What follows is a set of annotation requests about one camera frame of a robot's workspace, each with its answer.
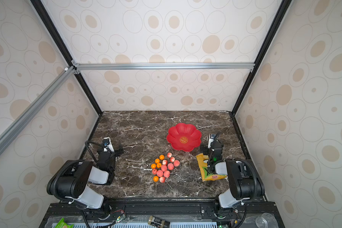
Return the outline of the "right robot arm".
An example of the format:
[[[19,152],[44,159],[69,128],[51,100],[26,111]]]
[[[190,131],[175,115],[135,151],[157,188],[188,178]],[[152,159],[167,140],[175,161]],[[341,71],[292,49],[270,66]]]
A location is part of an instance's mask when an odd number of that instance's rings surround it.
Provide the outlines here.
[[[254,200],[265,195],[265,186],[251,160],[223,159],[224,144],[220,133],[210,134],[207,145],[200,145],[197,155],[198,166],[203,181],[228,179],[229,188],[216,196],[215,208],[230,209],[244,205],[246,200]]]

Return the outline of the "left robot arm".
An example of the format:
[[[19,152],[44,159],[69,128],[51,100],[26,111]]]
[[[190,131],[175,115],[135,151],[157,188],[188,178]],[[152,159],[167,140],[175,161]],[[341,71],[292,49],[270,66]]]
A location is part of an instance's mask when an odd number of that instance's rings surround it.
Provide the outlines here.
[[[84,209],[110,212],[108,198],[92,190],[88,183],[109,186],[116,171],[116,158],[124,153],[122,145],[114,149],[111,139],[102,143],[85,141],[92,161],[68,160],[47,184],[47,194],[58,200],[81,205]]]

